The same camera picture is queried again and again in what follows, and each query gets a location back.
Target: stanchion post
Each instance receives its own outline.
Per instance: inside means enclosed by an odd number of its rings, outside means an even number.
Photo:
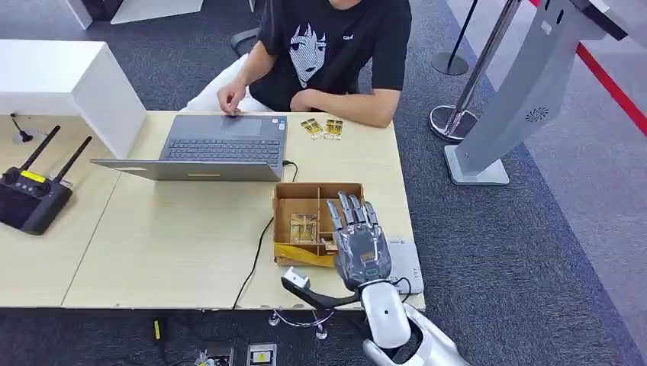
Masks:
[[[501,40],[510,26],[510,22],[517,13],[517,9],[522,0],[507,0],[497,23],[494,25],[488,41],[485,43],[481,56],[478,57],[474,70],[469,76],[469,80],[461,93],[456,105],[440,105],[434,108],[430,114],[429,125],[431,130],[442,139],[454,143],[463,141],[465,136],[472,130],[478,121],[478,118],[467,110],[469,102],[472,99],[474,89],[481,76],[490,66],[492,57],[497,52]]]
[[[461,42],[463,41],[465,31],[467,30],[469,21],[472,19],[472,15],[474,14],[474,9],[476,8],[477,3],[478,0],[472,1],[472,6],[467,13],[467,18],[465,19],[465,23],[463,23],[461,33],[459,34],[459,38],[454,44],[454,49],[452,50],[452,52],[449,53],[447,51],[442,51],[431,59],[431,66],[433,66],[433,68],[436,69],[437,72],[441,72],[445,75],[456,76],[463,75],[467,72],[467,70],[469,70],[467,61],[465,61],[465,59],[463,59],[461,56],[457,56],[456,52],[458,52]]]

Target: gray carpet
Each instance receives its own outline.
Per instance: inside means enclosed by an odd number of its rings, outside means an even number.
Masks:
[[[460,188],[449,180],[444,143],[432,135],[427,118],[432,107],[454,102],[466,76],[440,75],[428,60],[452,46],[459,27],[441,0],[411,4],[406,89],[394,120],[428,316],[473,365],[644,365],[524,146],[504,159],[508,187]],[[0,37],[106,40],[146,107],[176,110],[234,60],[229,35],[256,22],[245,2],[207,0],[199,14],[118,27],[94,24],[87,34],[69,25],[57,31],[0,24]],[[462,52],[473,65],[471,50]],[[368,76],[362,75],[361,85],[367,86]],[[492,93],[487,82],[479,85],[472,110],[482,112]],[[309,329],[268,326],[267,312],[0,314],[3,366],[162,365],[163,353],[171,362],[187,358],[210,338],[237,339],[237,364],[245,343],[267,341],[279,344],[280,364],[369,364],[361,339],[341,317],[329,324],[329,338],[318,341]],[[152,342],[157,315],[169,317],[163,353]],[[359,314],[352,317],[360,321]]]

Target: robot finger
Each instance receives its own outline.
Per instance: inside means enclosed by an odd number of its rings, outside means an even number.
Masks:
[[[369,217],[371,226],[378,225],[378,215],[373,210],[373,205],[370,202],[364,202],[364,209],[366,210],[366,216]]]
[[[328,200],[327,203],[328,203],[328,210],[330,211],[330,219],[332,219],[333,221],[335,230],[343,229],[342,219],[340,217],[340,213],[337,212],[337,207],[335,207],[335,204],[331,200]]]
[[[352,202],[352,210],[355,211],[355,215],[357,216],[357,222],[358,223],[365,223],[366,218],[364,217],[364,208],[362,208],[362,204],[359,202],[357,197],[355,197],[354,194],[350,195],[350,201]]]
[[[344,212],[344,217],[346,218],[346,225],[353,225],[355,223],[355,217],[352,215],[352,210],[348,204],[348,197],[342,191],[337,193],[340,196],[340,203],[342,204],[342,210]]]

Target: black remote controller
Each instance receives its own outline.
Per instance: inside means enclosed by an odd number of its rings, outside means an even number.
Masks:
[[[72,158],[54,179],[48,179],[28,169],[56,136],[54,127],[47,138],[20,167],[11,167],[0,178],[0,223],[32,235],[43,235],[59,212],[72,197],[72,190],[61,184],[63,176],[90,143],[88,136]]]

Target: laptop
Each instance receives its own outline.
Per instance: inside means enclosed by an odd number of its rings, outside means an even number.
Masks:
[[[180,114],[159,160],[90,162],[155,181],[281,181],[286,116]]]

